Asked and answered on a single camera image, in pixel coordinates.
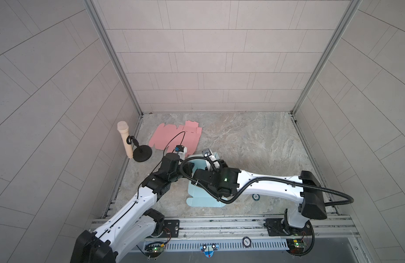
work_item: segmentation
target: marble floor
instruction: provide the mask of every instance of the marble floor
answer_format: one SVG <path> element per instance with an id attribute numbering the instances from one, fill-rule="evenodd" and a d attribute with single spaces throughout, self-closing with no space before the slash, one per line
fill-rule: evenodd
<path id="1" fill-rule="evenodd" d="M 286 112 L 234 112 L 234 113 L 181 113 L 146 114 L 137 136 L 141 144 L 147 144 L 160 123 L 185 124 L 196 121 L 202 127 L 202 135 L 195 154 L 210 148 L 218 152 L 229 167 L 274 175 L 299 175 L 301 170 L 315 173 L 305 148 Z M 120 209 L 136 193 L 142 180 L 161 160 L 162 150 L 153 147 L 153 155 L 145 162 L 130 160 L 118 192 L 115 207 Z M 171 216 L 201 215 L 261 215 L 283 214 L 292 202 L 261 196 L 254 201 L 251 195 L 241 195 L 232 204 L 221 208 L 190 207 L 186 199 L 188 180 L 182 178 L 171 184 L 154 209 Z"/>

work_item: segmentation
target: side wall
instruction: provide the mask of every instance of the side wall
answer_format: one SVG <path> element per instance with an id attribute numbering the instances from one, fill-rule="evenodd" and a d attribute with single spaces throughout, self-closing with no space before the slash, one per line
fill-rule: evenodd
<path id="1" fill-rule="evenodd" d="M 0 0 L 0 263 L 69 262 L 137 119 L 81 0 Z"/>
<path id="2" fill-rule="evenodd" d="M 144 112 L 290 111 L 348 3 L 94 0 Z"/>
<path id="3" fill-rule="evenodd" d="M 296 119 L 374 261 L 405 263 L 405 0 L 361 3 Z"/>

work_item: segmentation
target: white robotic arm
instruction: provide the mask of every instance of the white robotic arm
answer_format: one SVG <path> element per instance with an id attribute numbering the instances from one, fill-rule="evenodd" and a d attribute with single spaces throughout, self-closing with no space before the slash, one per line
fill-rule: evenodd
<path id="1" fill-rule="evenodd" d="M 181 177 L 191 180 L 224 203 L 233 202 L 240 194 L 262 194 L 293 201 L 294 205 L 285 215 L 284 229 L 302 229 L 309 219 L 326 218 L 321 191 L 344 195 L 320 187 L 308 171 L 302 171 L 300 176 L 285 178 L 259 175 L 229 168 L 222 160 L 213 161 L 210 154 L 211 151 L 207 149 L 203 151 L 204 157 L 185 160 L 179 159 L 179 156 L 184 155 L 165 155 L 160 169 L 141 183 L 134 197 L 119 212 L 95 232 L 84 231 L 77 238 L 71 263 L 118 263 L 140 241 L 150 235 L 160 235 L 164 216 L 151 207 L 169 190 L 170 184 Z M 193 164 L 189 161 L 194 159 L 206 160 L 213 168 L 212 171 L 197 169 L 192 175 Z M 348 200 L 333 204 L 353 202 L 350 196 L 344 197 Z"/>

